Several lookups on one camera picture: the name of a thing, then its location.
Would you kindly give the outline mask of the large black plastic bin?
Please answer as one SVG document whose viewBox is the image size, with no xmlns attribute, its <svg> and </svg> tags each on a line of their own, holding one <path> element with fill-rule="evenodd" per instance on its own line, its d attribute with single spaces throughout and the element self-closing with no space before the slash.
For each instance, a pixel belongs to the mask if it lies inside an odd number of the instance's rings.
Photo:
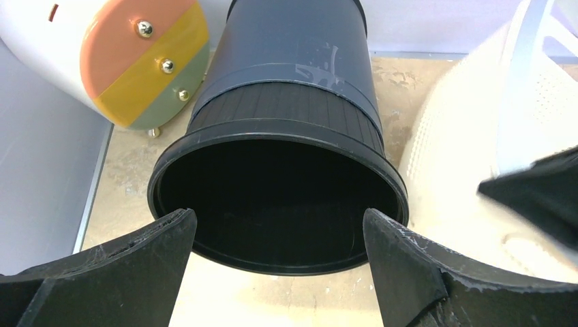
<svg viewBox="0 0 578 327">
<path fill-rule="evenodd" d="M 406 225 L 386 158 L 359 1 L 233 1 L 191 119 L 147 190 L 159 219 L 192 209 L 192 250 L 268 275 L 367 261 L 363 215 Z"/>
</svg>

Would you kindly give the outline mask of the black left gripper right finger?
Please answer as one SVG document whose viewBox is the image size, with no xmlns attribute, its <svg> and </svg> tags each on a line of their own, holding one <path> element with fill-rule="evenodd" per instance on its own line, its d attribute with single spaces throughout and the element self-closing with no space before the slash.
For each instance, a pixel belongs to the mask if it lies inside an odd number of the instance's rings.
<svg viewBox="0 0 578 327">
<path fill-rule="evenodd" d="M 577 286 L 473 260 L 369 208 L 363 233 L 385 326 L 576 326 Z"/>
</svg>

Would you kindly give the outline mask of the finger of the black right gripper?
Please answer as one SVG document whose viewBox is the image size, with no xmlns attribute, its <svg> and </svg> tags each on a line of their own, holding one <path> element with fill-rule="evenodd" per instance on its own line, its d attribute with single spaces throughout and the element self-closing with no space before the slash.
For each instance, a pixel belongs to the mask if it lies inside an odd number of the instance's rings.
<svg viewBox="0 0 578 327">
<path fill-rule="evenodd" d="M 535 161 L 527 170 L 483 181 L 478 192 L 577 250 L 577 147 Z"/>
</svg>

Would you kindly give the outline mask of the cream perforated plastic basket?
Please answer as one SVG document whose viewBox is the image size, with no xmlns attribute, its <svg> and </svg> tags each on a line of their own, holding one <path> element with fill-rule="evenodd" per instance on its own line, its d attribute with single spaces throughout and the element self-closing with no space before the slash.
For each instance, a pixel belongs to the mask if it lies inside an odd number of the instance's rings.
<svg viewBox="0 0 578 327">
<path fill-rule="evenodd" d="M 577 81 L 544 51 L 577 38 L 553 1 L 522 1 L 510 21 L 451 68 L 422 105 L 399 171 L 409 228 L 480 262 L 577 282 L 577 253 L 478 192 L 577 145 Z"/>
</svg>

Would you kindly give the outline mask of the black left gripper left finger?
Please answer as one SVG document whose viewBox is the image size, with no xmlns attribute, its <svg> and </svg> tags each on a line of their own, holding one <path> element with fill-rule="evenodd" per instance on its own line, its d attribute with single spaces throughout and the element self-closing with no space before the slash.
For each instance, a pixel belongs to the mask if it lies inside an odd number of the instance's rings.
<svg viewBox="0 0 578 327">
<path fill-rule="evenodd" d="M 176 210 L 74 255 L 1 277 L 2 326 L 167 326 L 197 227 Z"/>
</svg>

